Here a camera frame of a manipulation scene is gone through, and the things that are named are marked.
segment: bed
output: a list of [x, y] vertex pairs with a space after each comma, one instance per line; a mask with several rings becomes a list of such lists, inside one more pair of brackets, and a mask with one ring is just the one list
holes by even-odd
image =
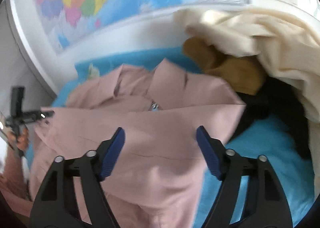
[[[53, 107], [63, 107], [69, 93], [79, 84], [85, 82], [92, 73], [100, 76], [109, 73], [123, 63], [143, 66], [153, 70], [164, 58], [176, 63], [189, 72], [200, 73], [197, 65], [184, 56], [181, 48], [162, 48], [139, 52], [129, 52], [105, 56], [99, 59], [75, 64], [78, 78], [68, 82], [53, 102]], [[314, 173], [311, 160], [303, 160], [294, 149], [294, 141], [286, 132], [286, 125], [274, 115], [265, 120], [256, 121], [242, 135], [229, 142], [227, 148], [234, 149], [240, 155], [256, 158], [264, 154], [270, 160], [284, 188], [289, 202], [293, 224], [296, 225], [309, 211], [314, 203]], [[29, 164], [32, 162], [32, 148], [27, 152]], [[232, 222], [240, 219], [247, 188], [246, 177], [242, 178], [240, 192]], [[194, 228], [200, 228], [215, 200], [220, 182], [209, 171], [203, 180], [202, 195]]]

